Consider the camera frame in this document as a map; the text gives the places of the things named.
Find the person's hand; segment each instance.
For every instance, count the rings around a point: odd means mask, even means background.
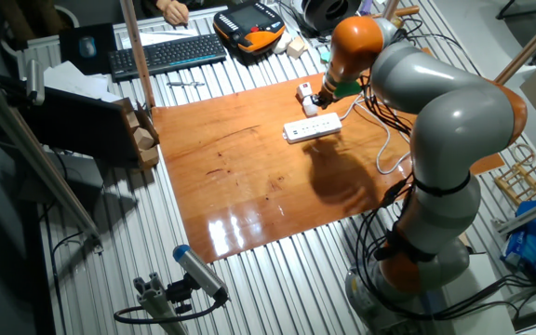
[[[187,6],[177,0],[158,0],[156,6],[163,12],[165,20],[172,25],[187,24],[190,19]]]

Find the computer mouse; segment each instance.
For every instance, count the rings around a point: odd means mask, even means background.
[[[80,38],[80,56],[84,58],[93,58],[97,55],[97,48],[94,44],[94,37],[84,36]]]

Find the orange device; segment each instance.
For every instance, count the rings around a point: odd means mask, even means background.
[[[248,1],[217,13],[214,30],[233,47],[259,54],[278,41],[285,22],[269,7]]]

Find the wooden table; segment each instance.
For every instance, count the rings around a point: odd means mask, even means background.
[[[389,175],[377,171],[375,158],[386,133],[359,108],[342,121],[340,134],[296,144],[283,139],[283,125],[304,118],[296,87],[309,81],[317,89],[322,76],[154,109],[185,232],[204,261],[374,208],[383,192],[410,173],[409,160]],[[352,101],[320,113],[342,115]],[[382,168],[408,150],[394,132]],[[502,165],[496,154],[472,170]]]

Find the blue cap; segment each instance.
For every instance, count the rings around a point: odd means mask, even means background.
[[[173,249],[173,259],[175,259],[176,262],[179,262],[181,257],[183,257],[183,255],[185,255],[185,253],[189,250],[191,250],[191,248],[188,245],[176,246]]]

